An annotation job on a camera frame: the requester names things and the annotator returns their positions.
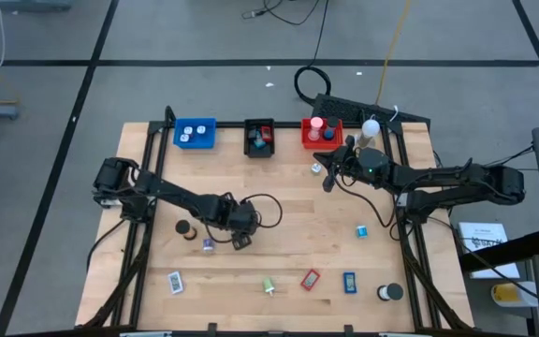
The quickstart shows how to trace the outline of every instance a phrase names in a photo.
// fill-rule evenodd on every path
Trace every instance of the keyboard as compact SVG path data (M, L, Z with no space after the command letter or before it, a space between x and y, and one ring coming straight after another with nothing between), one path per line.
M394 110L384 109L377 105L368 105L331 95L318 94L315 98L312 117L327 118L336 116L344 123L352 122L359 123L359 125L361 125L373 115L375 116L375 120L380 123L388 122L392 116L394 116L394 113ZM430 130L430 118L415 116L413 114L401 112L400 110L396 121L407 123L425 123L428 126L428 130Z

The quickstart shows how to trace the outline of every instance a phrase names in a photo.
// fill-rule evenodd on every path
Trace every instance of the desk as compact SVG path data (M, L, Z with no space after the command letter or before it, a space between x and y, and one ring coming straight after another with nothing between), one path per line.
M126 124L117 156L140 161L147 138L147 124ZM403 125L409 162L415 168L435 167L430 137L424 124ZM346 134L355 133L345 129ZM234 251L231 244L216 246L211 256L202 252L204 227L197 221L199 237L188 242L174 231L180 219L192 219L175 206L159 202L139 330L206 330L215 322L219 330L342 331L352 324L355 331L413 331L409 299L382 302L378 286L397 282L406 289L401 247L381 228L364 201L334 189L322 190L325 170L311 173L312 150L304 150L297 128L276 128L276 151L269 159L249 159L242 154L243 130L219 128L212 150L183 151L168 146L163 178L195 193L223 194L236 199L255 193L270 193L284 207L284 219L276 228L260 228L253 244ZM157 152L159 139L153 146ZM380 140L376 146L383 148ZM154 156L150 169L154 168ZM375 203L382 217L392 212L392 198L384 190L361 183L351 187ZM272 223L277 210L271 200L253 199ZM120 210L103 211L98 236L118 221ZM447 221L444 211L433 216ZM369 238L357 239L357 225L365 225ZM218 239L227 233L214 228ZM80 302L77 324L90 319L118 281L127 228L118 230L95 251ZM459 317L473 319L460 271L457 251L449 228L437 222L424 225L431 275ZM321 273L312 291L300 281L310 269ZM172 295L167 275L180 271L185 291ZM344 294L342 273L357 275L356 295ZM263 290L262 280L271 277L273 297ZM425 296L420 290L424 325L429 325ZM127 322L133 290L126 292L122 323Z

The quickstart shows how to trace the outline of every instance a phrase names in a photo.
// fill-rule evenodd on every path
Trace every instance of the white ball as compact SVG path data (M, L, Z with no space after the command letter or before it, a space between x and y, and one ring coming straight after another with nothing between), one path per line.
M367 120L363 123L361 131L365 137L375 137L380 132L380 124L376 120Z

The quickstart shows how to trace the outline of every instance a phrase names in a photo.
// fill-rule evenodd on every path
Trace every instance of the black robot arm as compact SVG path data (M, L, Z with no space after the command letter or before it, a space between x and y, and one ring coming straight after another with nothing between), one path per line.
M396 164L372 148L354 149L354 139L331 153L313 157L326 169L324 190L331 191L339 174L354 181L384 188L397 196L397 206L410 220L425 223L437 208L478 201L515 205L525 198L523 173L505 166L483 166L468 160L462 167L414 169ZM421 187L448 187L438 192L415 191Z
M139 169L138 164L130 159L107 158L93 187L97 203L103 206L109 205L111 200L122 203L121 217L125 220L145 221L145 217L149 216L147 209L150 202L159 198L187 210L205 226L229 230L232 244L237 250L251 244L251 235L259 226L251 201L245 199L238 202L230 193L222 196L195 194L152 172Z

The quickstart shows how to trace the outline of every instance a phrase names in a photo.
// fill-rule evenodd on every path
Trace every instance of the blue bin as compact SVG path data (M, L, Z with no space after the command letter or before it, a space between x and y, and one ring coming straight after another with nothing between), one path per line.
M205 133L197 133L198 126L205 126ZM180 142L184 128L193 128L193 134L188 142ZM215 144L215 118L177 118L174 124L174 145L181 149L212 149Z

